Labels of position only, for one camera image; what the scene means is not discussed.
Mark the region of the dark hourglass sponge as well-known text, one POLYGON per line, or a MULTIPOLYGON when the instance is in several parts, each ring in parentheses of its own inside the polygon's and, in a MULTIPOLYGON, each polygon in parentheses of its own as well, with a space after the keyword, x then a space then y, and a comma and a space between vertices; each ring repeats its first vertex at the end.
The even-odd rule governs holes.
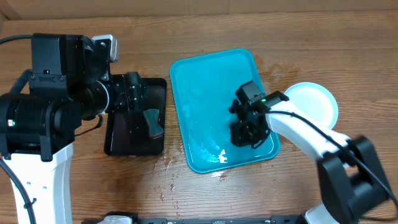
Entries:
POLYGON ((164 129, 160 126, 160 111, 158 109, 148 109, 143 111, 144 118, 147 122, 149 137, 151 139, 164 135, 164 129))

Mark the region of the teal plastic tray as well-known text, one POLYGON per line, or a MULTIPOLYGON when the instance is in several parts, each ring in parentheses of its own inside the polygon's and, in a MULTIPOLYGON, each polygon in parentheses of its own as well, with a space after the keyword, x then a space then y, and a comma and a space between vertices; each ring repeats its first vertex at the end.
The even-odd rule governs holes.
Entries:
POLYGON ((236 90, 262 82, 254 57, 246 49, 231 49, 174 62, 169 70, 182 142, 191 170, 214 172, 273 159, 280 149, 272 133, 257 149, 231 143, 229 112, 236 90))

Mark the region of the light blue plate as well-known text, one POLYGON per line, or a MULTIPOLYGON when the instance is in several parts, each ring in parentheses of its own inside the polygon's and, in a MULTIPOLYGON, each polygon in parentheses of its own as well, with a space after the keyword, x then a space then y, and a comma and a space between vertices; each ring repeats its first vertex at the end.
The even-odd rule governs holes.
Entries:
POLYGON ((301 82, 290 86, 284 95, 294 105, 319 124, 333 129, 338 120, 338 104, 332 93, 324 86, 301 82))

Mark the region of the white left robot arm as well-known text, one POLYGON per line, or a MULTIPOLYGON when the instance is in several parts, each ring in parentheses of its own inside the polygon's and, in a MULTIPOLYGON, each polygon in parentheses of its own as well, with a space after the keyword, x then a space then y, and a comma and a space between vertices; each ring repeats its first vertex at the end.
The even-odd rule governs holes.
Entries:
POLYGON ((76 130, 103 114, 144 111, 146 84, 112 75, 110 34, 28 36, 32 66, 1 96, 1 167, 16 193, 19 223, 71 223, 70 166, 76 130))

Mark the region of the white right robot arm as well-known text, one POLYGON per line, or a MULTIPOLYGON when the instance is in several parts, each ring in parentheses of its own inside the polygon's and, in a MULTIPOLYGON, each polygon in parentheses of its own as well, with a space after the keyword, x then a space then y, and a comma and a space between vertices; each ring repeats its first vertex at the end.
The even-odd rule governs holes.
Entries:
POLYGON ((357 223, 387 200, 397 203, 372 142, 323 128, 279 91, 237 90, 229 112, 231 143, 256 149, 270 133, 292 142, 317 165, 322 201, 297 223, 357 223))

